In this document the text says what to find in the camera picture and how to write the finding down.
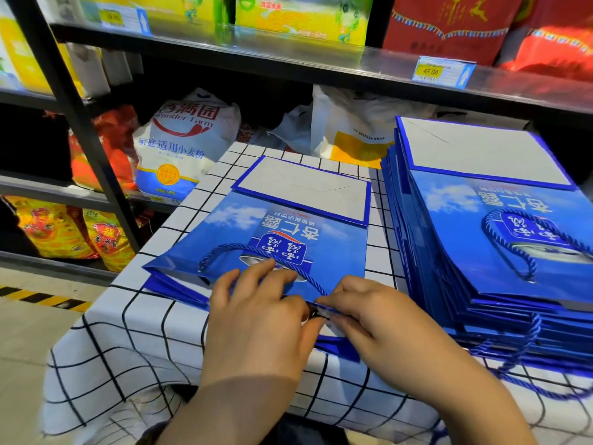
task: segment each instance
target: red packaging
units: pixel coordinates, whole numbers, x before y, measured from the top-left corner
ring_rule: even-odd
[[[528,0],[499,66],[593,82],[593,0]]]
[[[383,48],[492,65],[522,0],[396,0]]]
[[[134,108],[124,104],[93,119],[93,125],[121,187],[125,190],[137,190],[134,175],[138,157],[134,150],[132,133],[138,129],[139,124]],[[79,186],[102,192],[99,181],[72,130],[68,141],[72,179]]]

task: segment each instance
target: tile floor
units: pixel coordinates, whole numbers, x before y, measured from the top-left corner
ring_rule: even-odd
[[[94,301],[105,287],[0,268],[0,286]],[[43,438],[38,413],[46,356],[77,312],[0,298],[0,445],[71,445],[73,436]],[[348,431],[352,445],[389,445]]]

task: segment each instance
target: checkered tablecloth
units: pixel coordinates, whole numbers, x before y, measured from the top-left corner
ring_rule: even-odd
[[[169,384],[199,384],[208,314],[144,289],[149,275],[142,265],[183,240],[262,154],[371,181],[365,276],[407,291],[381,172],[235,143],[53,347],[44,385],[46,434],[78,430],[80,444],[133,443],[182,404]],[[592,383],[535,368],[516,367],[511,374],[559,393]],[[559,402],[507,387],[541,445],[593,444],[591,399]],[[317,350],[311,353],[289,412],[408,445],[427,443],[438,421],[432,408],[391,389],[364,364]]]

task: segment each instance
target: yellow and black floor tape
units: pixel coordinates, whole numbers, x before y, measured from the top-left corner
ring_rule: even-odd
[[[86,312],[93,304],[92,301],[71,299],[60,295],[49,295],[42,292],[33,292],[7,286],[0,286],[0,298],[26,301],[27,303],[39,304],[41,306],[52,306],[75,312]]]

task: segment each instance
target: person's right hand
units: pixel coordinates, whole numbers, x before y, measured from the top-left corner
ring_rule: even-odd
[[[469,391],[503,389],[410,297],[391,287],[346,276],[316,302],[351,316],[330,319],[383,381],[441,413],[467,405]]]

